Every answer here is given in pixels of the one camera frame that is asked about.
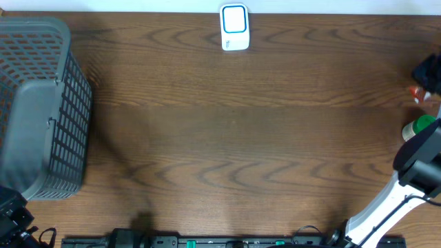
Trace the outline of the red chocolate bar wrapper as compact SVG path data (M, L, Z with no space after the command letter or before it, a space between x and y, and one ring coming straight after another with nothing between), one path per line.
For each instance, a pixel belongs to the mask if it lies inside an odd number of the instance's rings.
M409 91L413 97L413 100L417 103L423 103L431 98L431 93L426 91L423 87L411 86Z

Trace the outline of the green lid jar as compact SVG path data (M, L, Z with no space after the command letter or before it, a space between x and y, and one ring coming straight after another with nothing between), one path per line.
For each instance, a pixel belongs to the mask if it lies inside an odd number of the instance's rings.
M423 115L416 120L408 123L402 128L402 138L405 142L420 133L423 129L428 127L435 121L435 117L431 115Z

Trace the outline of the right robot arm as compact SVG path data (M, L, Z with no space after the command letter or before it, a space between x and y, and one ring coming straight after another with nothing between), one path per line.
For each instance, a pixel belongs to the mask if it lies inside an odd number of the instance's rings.
M328 242L335 247L377 247L383 236L422 204L440 206L440 115L405 126L413 132L393 160L391 180Z

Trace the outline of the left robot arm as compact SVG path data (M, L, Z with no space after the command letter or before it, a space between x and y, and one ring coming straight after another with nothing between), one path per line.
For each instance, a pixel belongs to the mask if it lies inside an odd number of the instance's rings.
M39 239L32 235L38 227L28 229L34 217L27 203L18 191L1 187L1 248L54 248L55 228L45 230Z

